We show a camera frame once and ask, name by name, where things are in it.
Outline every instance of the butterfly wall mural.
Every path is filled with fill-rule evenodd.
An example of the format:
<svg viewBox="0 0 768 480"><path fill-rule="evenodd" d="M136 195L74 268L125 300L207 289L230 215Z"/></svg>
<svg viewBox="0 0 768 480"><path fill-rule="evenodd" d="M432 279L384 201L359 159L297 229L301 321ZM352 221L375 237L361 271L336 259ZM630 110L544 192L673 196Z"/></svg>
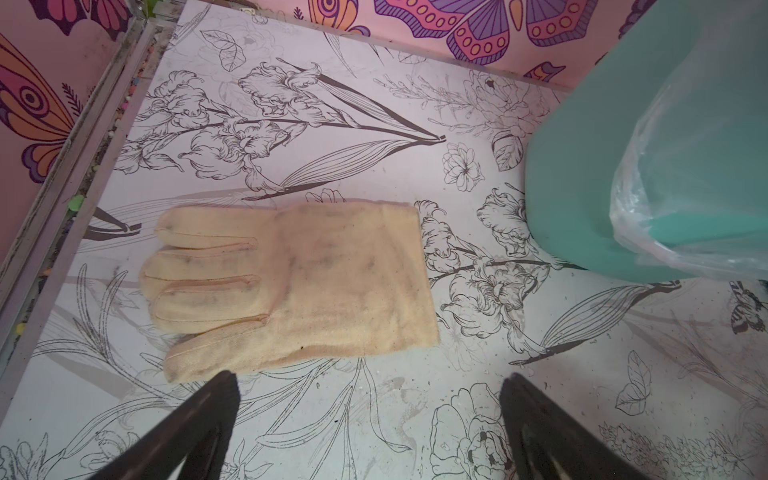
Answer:
<svg viewBox="0 0 768 480"><path fill-rule="evenodd" d="M310 21L326 27L371 36L368 27L352 26L359 11L358 0L309 0Z"/></svg>
<svg viewBox="0 0 768 480"><path fill-rule="evenodd" d="M107 32L112 41L128 29L133 16L125 0L29 0L38 19L53 21L69 35L80 20L92 20Z"/></svg>
<svg viewBox="0 0 768 480"><path fill-rule="evenodd" d="M37 68L2 35L0 121L35 142L22 152L22 162L29 177L42 183L74 127L74 119Z"/></svg>
<svg viewBox="0 0 768 480"><path fill-rule="evenodd" d="M598 0L375 0L376 13L399 18L416 38L446 38L458 59L486 65L503 57L510 28L525 20L539 47L583 38Z"/></svg>

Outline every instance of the flower drawing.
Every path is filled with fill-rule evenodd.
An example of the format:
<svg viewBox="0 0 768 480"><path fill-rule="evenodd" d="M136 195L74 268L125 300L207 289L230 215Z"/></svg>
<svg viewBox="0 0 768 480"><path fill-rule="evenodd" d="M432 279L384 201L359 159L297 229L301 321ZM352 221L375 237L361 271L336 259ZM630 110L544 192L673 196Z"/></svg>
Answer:
<svg viewBox="0 0 768 480"><path fill-rule="evenodd" d="M330 188L323 188L320 195L307 192L304 197L308 202L317 202L319 204L341 204L346 202L338 190L331 190Z"/></svg>
<svg viewBox="0 0 768 480"><path fill-rule="evenodd" d="M475 151L464 144L448 144L448 153L442 157L442 169L447 184L456 184L462 192L471 192L480 180L484 180L480 164L475 161Z"/></svg>
<svg viewBox="0 0 768 480"><path fill-rule="evenodd" d="M251 190L268 194L281 191L282 187L261 174L261 166L255 162L288 140L289 134L272 121L244 127L240 125L244 120L233 118L218 131L201 131L192 139L192 151L179 158L189 160L199 178L223 180L245 173L245 183Z"/></svg>
<svg viewBox="0 0 768 480"><path fill-rule="evenodd" d="M120 150L120 156L114 164L115 170L124 174L132 174L139 168L149 170L161 170L168 167L176 167L180 171L184 169L173 158L166 154L156 152L170 143L176 134L152 134L149 133L137 140L127 140Z"/></svg>
<svg viewBox="0 0 768 480"><path fill-rule="evenodd" d="M102 430L94 437L98 448L98 453L89 453L80 459L80 465L90 470L98 470L120 455L123 455L134 443L138 442L139 435L128 432L123 439L117 433L111 430Z"/></svg>
<svg viewBox="0 0 768 480"><path fill-rule="evenodd" d="M525 102L530 85L471 70L464 89L489 127L509 130L518 137L534 132L531 109Z"/></svg>
<svg viewBox="0 0 768 480"><path fill-rule="evenodd" d="M289 114L312 127L331 123L356 126L357 122L348 114L306 90L317 83L319 75L318 64L298 72L285 71L262 62L237 84L250 94L251 100L265 117L281 118Z"/></svg>
<svg viewBox="0 0 768 480"><path fill-rule="evenodd" d="M487 338L504 326L514 351L538 351L538 344L523 333L523 299L538 288L540 281L514 261L496 263L486 257L476 260L473 270L458 272L450 285L451 302L440 310L450 313L466 336Z"/></svg>
<svg viewBox="0 0 768 480"><path fill-rule="evenodd" d="M523 258L537 251L531 244L531 231L525 216L525 199L494 188L478 210L478 218L490 228L493 237L511 258Z"/></svg>
<svg viewBox="0 0 768 480"><path fill-rule="evenodd" d="M449 242L456 242L456 237L446 222L434 217L436 213L445 215L445 211L430 200L420 200L414 205L422 219L422 246L427 268L440 273L453 272L461 265L458 252Z"/></svg>
<svg viewBox="0 0 768 480"><path fill-rule="evenodd" d="M485 383L460 389L432 416L433 480L506 480L515 466L498 400Z"/></svg>
<svg viewBox="0 0 768 480"><path fill-rule="evenodd" d="M742 439L720 430L705 439L668 436L654 442L624 425L599 425L603 442L642 472L656 478L735 478L737 471L752 472L744 464Z"/></svg>
<svg viewBox="0 0 768 480"><path fill-rule="evenodd" d="M240 46L230 34L218 30L202 33L220 50L225 70L232 71L245 62L238 50ZM215 84L216 81L204 86L212 88ZM318 64L303 69L262 62L237 82L220 84L217 93L207 94L202 87L203 79L196 74L172 71L147 96L144 111L131 130L139 132L137 138L126 142L115 169L132 174L141 168L176 167L183 172L181 164L162 152L175 142L176 149L184 149L176 157L189 160L197 177L223 180L240 176L257 193L244 198L251 201L320 187L360 174L408 147L445 142L444 136L429 133L357 90L325 76ZM239 97L228 88L234 89ZM210 95L223 103L212 100ZM351 107L364 114L369 123L378 124L361 125L333 106L334 102ZM389 138L319 153L280 182L269 179L273 173L263 173L263 169L268 169L264 159L275 148L296 140L309 127L376 131ZM482 176L472 158L463 161L466 172L456 169L454 182L462 189L471 189Z"/></svg>
<svg viewBox="0 0 768 480"><path fill-rule="evenodd" d="M376 83L397 98L421 101L422 108L432 104L441 112L439 119L429 119L432 123L450 131L486 136L499 171L520 164L528 137L551 111L540 87L481 71L469 71L463 90L457 91L433 86L423 77L408 77L405 83L385 76L384 81L376 79ZM457 121L445 123L443 109Z"/></svg>
<svg viewBox="0 0 768 480"><path fill-rule="evenodd" d="M32 450L28 442L20 442L16 450L3 445L0 447L0 478L2 480L45 480L56 462L61 460L64 450L47 457L48 433L42 442Z"/></svg>
<svg viewBox="0 0 768 480"><path fill-rule="evenodd" d="M272 466L271 463L263 463L253 468L248 468L249 459L245 453L245 439L235 449L232 462L225 462L221 467L221 478L226 480L256 480L262 477Z"/></svg>
<svg viewBox="0 0 768 480"><path fill-rule="evenodd" d="M170 125L181 128L207 125L207 109L214 105L202 88L194 86L202 82L191 71L172 71L168 80L147 93L145 102L149 102L149 108L136 117L136 125L151 127L154 134L166 134Z"/></svg>

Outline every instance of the dirty glove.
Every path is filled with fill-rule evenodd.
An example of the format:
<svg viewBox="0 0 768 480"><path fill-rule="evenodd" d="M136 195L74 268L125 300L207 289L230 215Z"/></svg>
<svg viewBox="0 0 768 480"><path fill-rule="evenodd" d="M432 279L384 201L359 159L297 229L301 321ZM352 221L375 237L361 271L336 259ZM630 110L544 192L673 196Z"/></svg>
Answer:
<svg viewBox="0 0 768 480"><path fill-rule="evenodd" d="M141 269L152 321L200 334L167 354L169 382L439 341L412 207L182 207L155 233L177 248Z"/></svg>

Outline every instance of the leaf drawing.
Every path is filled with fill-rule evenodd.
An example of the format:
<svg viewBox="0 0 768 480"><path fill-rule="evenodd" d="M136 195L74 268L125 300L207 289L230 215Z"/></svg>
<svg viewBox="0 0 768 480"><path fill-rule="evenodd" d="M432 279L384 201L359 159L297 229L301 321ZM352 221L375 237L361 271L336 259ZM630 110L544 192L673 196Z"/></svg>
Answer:
<svg viewBox="0 0 768 480"><path fill-rule="evenodd" d="M650 396L650 369L634 350L627 357L627 376L629 383L616 397L616 408L627 415L640 415Z"/></svg>
<svg viewBox="0 0 768 480"><path fill-rule="evenodd" d="M408 63L411 65L416 65L418 63L422 63L423 61L426 61L426 58L422 57L421 55L416 55L413 53L405 53L404 51L398 52L397 54L397 60L400 63Z"/></svg>
<svg viewBox="0 0 768 480"><path fill-rule="evenodd" d="M645 399L635 384L628 383L616 397L616 408L627 415L640 415L645 412Z"/></svg>
<svg viewBox="0 0 768 480"><path fill-rule="evenodd" d="M645 365L645 362L634 350L629 352L627 362L627 374L630 383L641 386L643 392L650 394L650 369Z"/></svg>
<svg viewBox="0 0 768 480"><path fill-rule="evenodd" d="M200 33L208 43L219 51L219 60L224 70L232 71L245 63L243 49L232 35L218 30L206 30Z"/></svg>
<svg viewBox="0 0 768 480"><path fill-rule="evenodd" d="M504 131L493 136L491 150L500 172L517 167L523 159L523 143L520 137Z"/></svg>

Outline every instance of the butterfly drawing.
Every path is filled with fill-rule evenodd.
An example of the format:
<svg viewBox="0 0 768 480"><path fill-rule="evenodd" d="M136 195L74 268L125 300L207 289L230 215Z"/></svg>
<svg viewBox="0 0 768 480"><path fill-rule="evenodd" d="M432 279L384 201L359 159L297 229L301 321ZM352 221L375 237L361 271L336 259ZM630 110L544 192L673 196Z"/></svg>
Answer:
<svg viewBox="0 0 768 480"><path fill-rule="evenodd" d="M746 332L748 329L765 332L766 325L760 315L768 313L768 305L761 302L757 295L744 288L740 281L729 282L736 306L730 315L730 328L733 333Z"/></svg>
<svg viewBox="0 0 768 480"><path fill-rule="evenodd" d="M504 56L510 21L547 47L582 38L598 0L374 0L376 13L399 18L416 38L446 38L458 59L486 65Z"/></svg>
<svg viewBox="0 0 768 480"><path fill-rule="evenodd" d="M34 65L0 35L0 121L36 143L22 153L29 177L42 183L74 120Z"/></svg>
<svg viewBox="0 0 768 480"><path fill-rule="evenodd" d="M64 35L69 35L74 24L91 19L107 31L114 41L121 31L128 29L133 16L124 0L29 0L38 19L52 20Z"/></svg>

